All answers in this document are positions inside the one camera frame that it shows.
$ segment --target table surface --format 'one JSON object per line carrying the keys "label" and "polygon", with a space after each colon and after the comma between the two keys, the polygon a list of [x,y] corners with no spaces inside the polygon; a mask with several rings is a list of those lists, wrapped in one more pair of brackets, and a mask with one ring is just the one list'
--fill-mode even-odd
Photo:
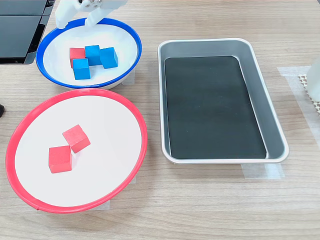
{"label": "table surface", "polygon": [[[0,65],[6,107],[0,118],[0,239],[320,239],[319,147],[277,70],[309,66],[320,56],[317,0],[130,0],[110,17],[132,26],[143,43],[135,84],[112,89],[139,108],[148,127],[136,184],[113,198],[110,210],[57,215],[24,203],[6,176],[8,142],[28,112],[68,89],[48,81],[35,63]],[[52,14],[45,35],[54,27]],[[161,152],[158,45],[234,37],[253,45],[290,147],[281,180],[245,179],[240,165],[174,165]]]}

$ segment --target red block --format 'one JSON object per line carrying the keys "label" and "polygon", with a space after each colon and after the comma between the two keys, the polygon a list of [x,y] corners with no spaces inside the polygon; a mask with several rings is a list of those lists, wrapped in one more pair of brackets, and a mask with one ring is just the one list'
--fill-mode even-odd
{"label": "red block", "polygon": [[72,170],[70,146],[57,146],[49,148],[49,168],[51,173],[61,173]]}
{"label": "red block", "polygon": [[82,128],[77,125],[62,133],[74,153],[90,145],[90,141]]}
{"label": "red block", "polygon": [[86,51],[84,48],[75,48],[70,47],[70,64],[71,68],[74,67],[74,59],[85,59],[86,58]]}

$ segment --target red rim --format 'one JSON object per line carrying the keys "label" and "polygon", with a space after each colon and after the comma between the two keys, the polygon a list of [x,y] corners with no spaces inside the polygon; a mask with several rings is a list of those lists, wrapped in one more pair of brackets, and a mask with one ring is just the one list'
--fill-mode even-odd
{"label": "red rim", "polygon": [[[46,109],[50,108],[51,106],[74,97],[79,97],[79,96],[101,96],[101,97],[106,97],[109,99],[113,99],[121,104],[123,104],[125,107],[127,107],[132,114],[135,116],[140,130],[141,130],[141,150],[140,154],[138,157],[138,160],[129,174],[129,176],[112,192],[107,194],[106,196],[95,200],[93,202],[84,204],[84,205],[79,205],[79,206],[68,206],[68,207],[62,207],[62,206],[54,206],[47,204],[43,201],[40,201],[36,198],[34,198],[32,195],[30,195],[21,185],[19,182],[17,173],[16,173],[16,167],[15,167],[15,158],[16,158],[16,151],[18,148],[19,141],[29,125],[41,114],[43,113]],[[37,210],[42,210],[45,212],[49,213],[55,213],[55,214],[70,214],[70,213],[77,213],[77,212],[82,212],[86,211],[88,209],[95,208],[110,199],[112,199],[114,196],[116,196],[119,192],[121,192],[130,182],[131,180],[135,177],[137,174],[139,168],[141,167],[146,152],[147,152],[147,144],[148,144],[148,134],[147,134],[147,126],[145,123],[145,120],[137,107],[130,102],[128,99],[125,97],[112,92],[108,90],[103,90],[103,89],[95,89],[95,88],[90,88],[90,89],[76,89],[72,91],[67,91],[64,93],[61,93],[57,96],[54,96],[47,101],[41,103],[39,106],[37,106],[35,109],[33,109],[23,120],[22,122],[18,125],[18,127],[15,129],[14,133],[12,134],[12,137],[9,141],[7,150],[6,150],[6,155],[5,155],[5,170],[6,170],[6,175],[8,177],[8,180],[10,182],[11,187],[15,191],[15,193],[27,204],[29,204],[31,207],[37,209]]]}

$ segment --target metal tray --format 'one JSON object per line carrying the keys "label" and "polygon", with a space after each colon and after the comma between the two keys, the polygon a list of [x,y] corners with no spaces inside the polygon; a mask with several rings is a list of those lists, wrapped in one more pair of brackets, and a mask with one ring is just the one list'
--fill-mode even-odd
{"label": "metal tray", "polygon": [[[265,148],[265,157],[230,158],[227,149],[226,157],[221,157],[221,154],[217,158],[198,158],[194,155],[190,158],[174,157],[170,141],[165,61],[170,58],[222,56],[234,57],[238,61],[240,75],[244,80],[244,86],[254,113],[253,118],[255,118],[255,124]],[[289,155],[288,143],[270,99],[254,50],[249,42],[240,38],[165,41],[158,47],[158,64],[161,148],[168,160],[175,164],[243,164],[279,163],[287,158]]]}

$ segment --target blue block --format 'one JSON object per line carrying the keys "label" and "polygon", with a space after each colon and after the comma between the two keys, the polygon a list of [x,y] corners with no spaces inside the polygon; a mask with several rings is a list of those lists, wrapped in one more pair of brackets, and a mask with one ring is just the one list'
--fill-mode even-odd
{"label": "blue block", "polygon": [[73,59],[73,72],[75,80],[90,79],[90,69],[88,59]]}
{"label": "blue block", "polygon": [[85,58],[88,59],[89,66],[101,65],[99,45],[86,46],[84,48]]}
{"label": "blue block", "polygon": [[118,56],[113,47],[101,49],[100,60],[105,69],[118,67]]}

